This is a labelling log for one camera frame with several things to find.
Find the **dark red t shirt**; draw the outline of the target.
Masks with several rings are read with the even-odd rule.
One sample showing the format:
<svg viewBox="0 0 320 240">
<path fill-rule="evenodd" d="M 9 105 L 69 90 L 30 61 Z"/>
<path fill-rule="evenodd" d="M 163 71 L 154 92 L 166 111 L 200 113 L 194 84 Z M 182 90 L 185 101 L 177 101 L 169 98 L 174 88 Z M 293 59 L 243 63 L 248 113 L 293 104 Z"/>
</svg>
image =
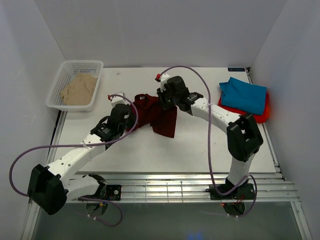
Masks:
<svg viewBox="0 0 320 240">
<path fill-rule="evenodd" d="M 149 94 L 137 94 L 133 104 L 138 111 L 138 122 L 133 131 L 150 125 L 154 133 L 174 138 L 177 122 L 177 107 L 164 109 L 158 97 Z"/>
</svg>

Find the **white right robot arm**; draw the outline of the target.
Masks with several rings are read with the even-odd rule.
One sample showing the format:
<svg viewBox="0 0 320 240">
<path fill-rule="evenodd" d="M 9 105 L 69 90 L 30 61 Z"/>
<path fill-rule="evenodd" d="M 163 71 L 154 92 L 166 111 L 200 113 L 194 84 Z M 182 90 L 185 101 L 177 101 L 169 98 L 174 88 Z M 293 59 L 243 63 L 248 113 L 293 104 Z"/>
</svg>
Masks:
<svg viewBox="0 0 320 240">
<path fill-rule="evenodd" d="M 178 107 L 182 112 L 207 121 L 209 128 L 216 126 L 226 134 L 231 166 L 225 183 L 213 187 L 218 195 L 237 199 L 244 193 L 251 163 L 263 144 L 253 115 L 240 115 L 211 104 L 202 94 L 190 92 L 180 76 L 164 73 L 158 74 L 155 80 L 160 84 L 156 92 L 164 109 Z"/>
</svg>

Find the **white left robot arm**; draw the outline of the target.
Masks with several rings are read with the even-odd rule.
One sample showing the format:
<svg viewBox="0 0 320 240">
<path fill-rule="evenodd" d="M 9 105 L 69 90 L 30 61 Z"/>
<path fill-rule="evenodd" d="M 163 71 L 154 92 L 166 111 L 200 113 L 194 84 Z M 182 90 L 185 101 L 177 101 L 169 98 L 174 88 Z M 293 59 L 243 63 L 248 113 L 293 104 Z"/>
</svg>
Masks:
<svg viewBox="0 0 320 240">
<path fill-rule="evenodd" d="M 92 201 L 110 200 L 106 180 L 89 173 L 81 178 L 74 175 L 87 163 L 118 142 L 125 132 L 137 124 L 134 105 L 118 103 L 109 116 L 103 117 L 85 137 L 60 159 L 42 166 L 36 165 L 30 175 L 27 195 L 48 215 L 54 215 L 67 201 L 89 198 Z"/>
</svg>

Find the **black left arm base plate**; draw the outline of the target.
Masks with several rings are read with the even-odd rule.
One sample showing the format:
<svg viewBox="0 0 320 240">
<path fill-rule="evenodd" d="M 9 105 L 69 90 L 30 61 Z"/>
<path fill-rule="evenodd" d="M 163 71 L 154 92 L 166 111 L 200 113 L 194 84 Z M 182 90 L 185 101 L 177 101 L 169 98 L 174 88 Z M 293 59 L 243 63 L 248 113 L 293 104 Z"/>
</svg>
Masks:
<svg viewBox="0 0 320 240">
<path fill-rule="evenodd" d="M 107 201 L 120 201 L 122 186 L 120 184 L 107 184 L 103 193 L 103 199 Z"/>
</svg>

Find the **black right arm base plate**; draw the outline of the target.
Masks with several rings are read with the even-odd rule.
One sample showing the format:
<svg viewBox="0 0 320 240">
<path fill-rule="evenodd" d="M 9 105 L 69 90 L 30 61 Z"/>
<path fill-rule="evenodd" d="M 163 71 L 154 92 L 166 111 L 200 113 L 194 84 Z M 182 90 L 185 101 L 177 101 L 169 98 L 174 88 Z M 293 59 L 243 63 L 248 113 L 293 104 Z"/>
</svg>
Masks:
<svg viewBox="0 0 320 240">
<path fill-rule="evenodd" d="M 205 192 L 209 193 L 211 200 L 253 200 L 256 196 L 254 185 L 251 183 L 237 187 L 228 195 L 218 194 L 212 184 L 205 190 Z"/>
</svg>

